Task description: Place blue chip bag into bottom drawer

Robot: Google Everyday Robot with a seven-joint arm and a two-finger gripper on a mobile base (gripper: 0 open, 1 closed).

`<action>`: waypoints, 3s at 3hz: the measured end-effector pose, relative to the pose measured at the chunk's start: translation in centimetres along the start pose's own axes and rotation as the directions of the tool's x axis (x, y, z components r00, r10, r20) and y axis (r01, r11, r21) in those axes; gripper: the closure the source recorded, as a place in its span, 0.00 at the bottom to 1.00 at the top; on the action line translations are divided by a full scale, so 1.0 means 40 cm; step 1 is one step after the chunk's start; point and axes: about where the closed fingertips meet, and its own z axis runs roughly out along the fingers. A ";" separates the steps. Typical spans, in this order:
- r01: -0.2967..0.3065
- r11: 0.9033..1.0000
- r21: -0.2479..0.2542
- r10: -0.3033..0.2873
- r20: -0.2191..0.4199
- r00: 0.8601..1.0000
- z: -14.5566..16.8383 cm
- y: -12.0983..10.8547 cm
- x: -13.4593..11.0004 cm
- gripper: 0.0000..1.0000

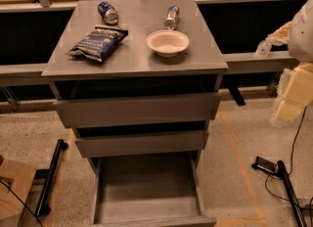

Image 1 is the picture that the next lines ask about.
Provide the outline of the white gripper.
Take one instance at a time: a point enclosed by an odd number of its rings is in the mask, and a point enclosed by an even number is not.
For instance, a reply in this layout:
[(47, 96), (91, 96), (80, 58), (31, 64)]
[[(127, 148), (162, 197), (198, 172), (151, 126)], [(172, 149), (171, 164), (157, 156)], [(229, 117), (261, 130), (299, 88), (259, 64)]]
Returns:
[[(291, 22), (287, 22), (267, 36), (274, 46), (287, 45)], [(293, 123), (313, 101), (313, 64), (299, 64), (294, 69), (285, 68), (281, 74), (277, 98), (274, 100), (270, 122), (276, 127)]]

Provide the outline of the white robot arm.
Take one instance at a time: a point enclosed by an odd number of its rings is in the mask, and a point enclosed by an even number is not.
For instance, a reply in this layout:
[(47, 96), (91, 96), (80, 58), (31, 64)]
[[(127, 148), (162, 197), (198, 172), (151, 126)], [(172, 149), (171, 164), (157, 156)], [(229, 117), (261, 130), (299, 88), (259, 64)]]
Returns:
[(287, 44), (291, 57), (299, 61), (293, 70), (281, 75), (278, 100), (270, 119), (277, 127), (293, 123), (313, 101), (313, 0), (307, 0), (292, 21), (268, 35), (272, 45)]

